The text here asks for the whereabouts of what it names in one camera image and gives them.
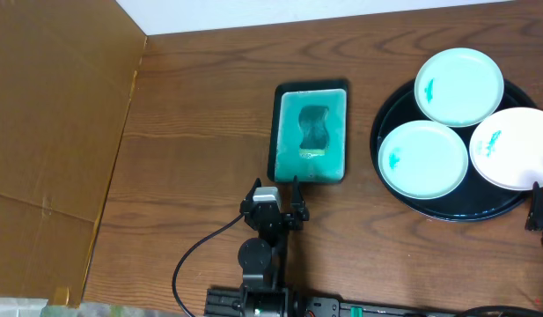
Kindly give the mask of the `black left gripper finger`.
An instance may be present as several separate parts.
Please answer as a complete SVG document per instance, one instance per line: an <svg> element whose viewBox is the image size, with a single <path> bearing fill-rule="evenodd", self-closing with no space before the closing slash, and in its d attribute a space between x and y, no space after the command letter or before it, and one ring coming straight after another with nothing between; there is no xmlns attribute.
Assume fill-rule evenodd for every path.
<svg viewBox="0 0 543 317"><path fill-rule="evenodd" d="M246 203L252 203L253 202L253 196L255 194L255 191L257 188L259 188L261 186L261 181L260 181L260 178L257 178L254 182L254 184L252 185L251 189L248 191L244 201Z"/></svg>
<svg viewBox="0 0 543 317"><path fill-rule="evenodd" d="M302 192L300 190L300 183L296 175L294 176L292 182L292 196L290 206L298 215L307 214L305 200L302 196Z"/></svg>

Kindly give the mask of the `green yellow scrub sponge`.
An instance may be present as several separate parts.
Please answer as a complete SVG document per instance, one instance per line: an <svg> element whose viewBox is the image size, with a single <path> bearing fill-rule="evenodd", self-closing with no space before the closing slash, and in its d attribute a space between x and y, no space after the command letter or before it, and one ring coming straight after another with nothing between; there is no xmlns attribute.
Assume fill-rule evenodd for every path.
<svg viewBox="0 0 543 317"><path fill-rule="evenodd" d="M325 106L303 107L298 116L298 125L303 134L299 145L301 156L325 155L329 144L326 127L328 108Z"/></svg>

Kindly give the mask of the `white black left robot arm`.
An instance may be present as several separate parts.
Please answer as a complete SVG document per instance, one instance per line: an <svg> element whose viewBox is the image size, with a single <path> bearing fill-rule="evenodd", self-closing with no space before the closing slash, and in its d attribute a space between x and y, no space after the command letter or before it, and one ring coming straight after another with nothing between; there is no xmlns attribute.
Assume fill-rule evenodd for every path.
<svg viewBox="0 0 543 317"><path fill-rule="evenodd" d="M240 215L258 233L246 240L238 251L242 268L240 312L243 316L305 315L305 300L285 282L288 240L292 231L300 231L310 212L300 190L292 182L290 211L281 211L276 187L263 187L257 180L241 202Z"/></svg>

